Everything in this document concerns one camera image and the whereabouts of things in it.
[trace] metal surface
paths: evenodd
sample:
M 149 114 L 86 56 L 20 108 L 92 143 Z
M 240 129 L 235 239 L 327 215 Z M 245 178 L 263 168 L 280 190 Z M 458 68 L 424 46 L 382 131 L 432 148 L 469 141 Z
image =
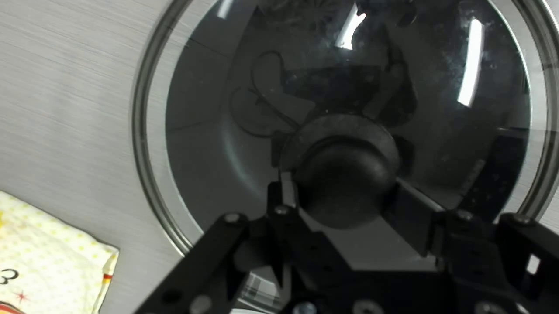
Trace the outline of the metal surface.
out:
M 134 312 L 181 258 L 132 147 L 139 65 L 168 4 L 0 4 L 0 190 L 121 250 L 109 314 Z

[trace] black round knob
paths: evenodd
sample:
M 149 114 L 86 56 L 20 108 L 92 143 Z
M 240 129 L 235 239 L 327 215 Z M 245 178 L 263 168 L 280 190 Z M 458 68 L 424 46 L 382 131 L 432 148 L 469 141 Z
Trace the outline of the black round knob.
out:
M 368 141 L 329 138 L 317 143 L 296 169 L 299 201 L 315 220 L 352 229 L 382 215 L 396 187 L 396 169 Z

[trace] stainless steel panel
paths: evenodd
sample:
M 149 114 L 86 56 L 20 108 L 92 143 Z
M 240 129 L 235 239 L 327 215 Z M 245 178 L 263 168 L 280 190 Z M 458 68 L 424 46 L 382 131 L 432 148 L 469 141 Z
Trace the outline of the stainless steel panel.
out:
M 181 258 L 132 148 L 137 72 L 167 5 L 0 2 L 0 190 L 121 248 L 102 312 L 134 312 Z

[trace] black mechanical arm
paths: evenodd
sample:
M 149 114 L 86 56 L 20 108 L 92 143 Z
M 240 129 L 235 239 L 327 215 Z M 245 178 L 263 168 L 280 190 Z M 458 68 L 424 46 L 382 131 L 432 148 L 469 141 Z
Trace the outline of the black mechanical arm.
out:
M 437 272 L 359 272 L 299 209 L 289 187 L 270 187 L 268 215 L 224 215 L 160 285 L 139 314 L 230 312 L 249 274 L 270 265 L 287 314 L 555 314 L 559 309 L 559 237 L 504 215 L 499 225 L 469 211 L 441 211 L 399 183 L 383 218 Z

